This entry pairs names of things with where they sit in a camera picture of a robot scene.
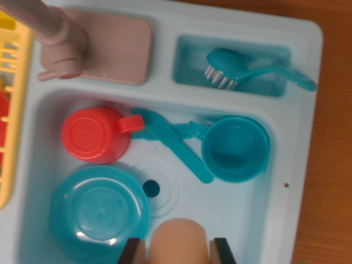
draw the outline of brown wooden surface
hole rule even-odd
[[[293,264],[352,263],[352,0],[182,0],[309,19],[324,48]]]

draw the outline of toy kitchen sink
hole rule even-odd
[[[141,185],[150,179],[158,182],[159,194],[148,198],[147,248],[156,227],[184,217],[201,224],[208,240],[227,238],[238,264],[289,264],[317,91],[304,90],[275,73],[239,82],[233,90],[216,89],[204,72],[207,55],[225,48],[242,54],[249,67],[291,66],[317,83],[320,28],[310,21],[175,2],[44,2],[147,21],[153,33],[150,74],[140,86],[84,76],[40,82],[41,45],[34,42],[14,191],[0,211],[1,263],[78,263],[60,249],[49,226],[53,194],[70,174],[88,166],[67,153],[61,127],[75,111],[104,105],[125,115],[135,107],[147,108],[172,124],[193,120],[207,125],[226,116],[260,123],[271,145],[268,165],[243,183],[217,178],[209,184],[200,182],[160,141],[132,140],[112,166]],[[185,143],[201,157],[199,140]]]

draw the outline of teal dish brush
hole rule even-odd
[[[219,89],[233,90],[237,83],[247,83],[261,75],[278,73],[307,91],[315,91],[316,83],[308,76],[292,68],[267,65],[248,70],[244,60],[228,49],[215,49],[207,56],[209,67],[205,71],[207,79],[212,79]]]

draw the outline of yellow dish rack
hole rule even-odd
[[[5,144],[0,147],[0,210],[13,192],[32,41],[29,28],[0,11],[0,73],[13,75],[12,83],[3,88],[10,98],[10,108],[8,116],[1,117],[7,122],[7,129]]]

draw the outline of red cup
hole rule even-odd
[[[113,108],[94,107],[70,115],[62,127],[61,139],[73,157],[108,164],[125,154],[131,141],[130,133],[144,127],[139,114],[124,117]]]

